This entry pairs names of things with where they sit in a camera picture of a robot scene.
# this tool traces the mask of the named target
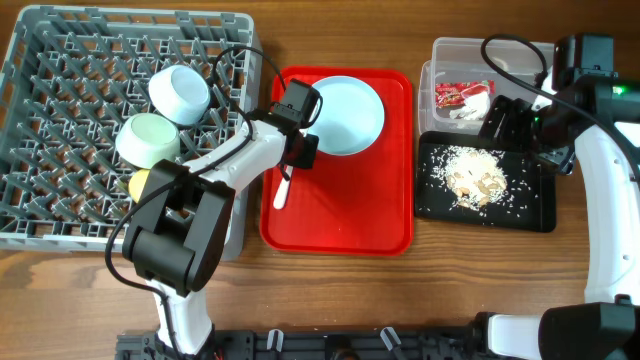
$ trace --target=plate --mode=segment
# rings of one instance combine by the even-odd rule
[[[310,134],[320,138],[318,150],[330,155],[353,155],[380,136],[384,107],[367,83],[350,76],[332,76],[313,87],[322,95],[322,110],[309,128]]]

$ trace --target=gray dish rack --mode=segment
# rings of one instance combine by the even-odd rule
[[[233,45],[260,48],[248,15],[24,8],[0,73],[0,249],[104,251],[132,204],[126,184],[135,172],[120,159],[114,139],[130,116],[157,113],[149,79],[174,64],[207,80],[217,72],[212,107],[197,126],[180,128],[175,161],[206,154],[242,121],[221,91],[245,111],[258,104],[258,55],[229,54],[211,68]],[[234,204],[223,259],[242,251],[246,207],[245,190]],[[121,247],[119,240],[115,251]]]

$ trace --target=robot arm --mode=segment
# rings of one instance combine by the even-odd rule
[[[640,124],[619,127],[640,144]],[[587,193],[589,278],[585,302],[614,303],[619,294],[640,305],[640,192],[620,148],[597,126],[575,142]]]
[[[617,79],[612,51],[613,40],[602,35],[561,40],[554,56],[554,89],[557,97],[615,126],[638,147],[640,84]],[[487,119],[498,124],[486,121],[480,136],[502,145],[519,143],[519,150],[558,173],[570,172],[567,160],[575,149],[587,193],[590,263],[586,304],[549,309],[542,316],[490,316],[481,324],[486,350],[536,360],[637,358],[640,191],[625,154],[600,127],[566,107],[534,106],[534,111],[520,99],[499,97],[492,109],[500,111]],[[631,156],[639,161],[637,151]]]
[[[236,135],[209,154],[184,166],[163,160],[149,172],[141,197],[168,183],[175,187],[134,215],[123,255],[149,286],[167,296],[169,314],[154,294],[160,316],[157,335],[169,349],[168,321],[181,353],[213,358],[209,351],[214,327],[203,287],[220,261],[235,193],[281,162],[312,167],[318,137],[303,136],[300,129],[308,126],[318,99],[317,90],[292,80],[272,112],[249,113],[260,121],[247,120]],[[206,171],[212,164],[217,166]],[[167,208],[189,210],[193,220],[176,221],[167,216]]]

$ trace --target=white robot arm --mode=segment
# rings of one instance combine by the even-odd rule
[[[640,145],[640,124],[618,125]],[[640,191],[629,162],[613,140],[597,126],[576,139],[576,155],[584,176],[589,217],[590,262],[586,303],[615,303],[628,295],[640,305]],[[498,355],[540,360],[542,316],[494,315],[487,345]]]
[[[284,154],[286,137],[274,126],[261,121],[252,123],[254,140],[217,169],[200,175],[201,178],[211,183],[224,182],[240,192],[265,170],[278,165]],[[235,136],[216,150],[184,165],[189,167],[190,172],[198,171],[239,146],[248,134],[249,128],[245,123]],[[206,290],[192,291],[185,297],[158,280],[148,280],[147,284],[162,290],[168,296],[171,308],[169,314],[180,351],[184,354],[197,354],[213,330],[213,323],[207,312]],[[164,307],[159,296],[154,294],[154,298],[160,317],[158,337],[165,344],[171,344]]]

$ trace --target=white spoon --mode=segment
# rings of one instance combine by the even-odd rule
[[[302,136],[307,136],[307,129],[300,130]],[[291,186],[291,174],[293,173],[293,166],[287,165],[284,168],[284,172],[289,176],[289,181],[287,179],[282,178],[280,181],[280,185],[278,186],[278,191],[276,191],[276,196],[273,198],[273,207],[276,210],[281,210],[284,208],[284,204],[287,202],[287,195],[289,195],[289,186]]]

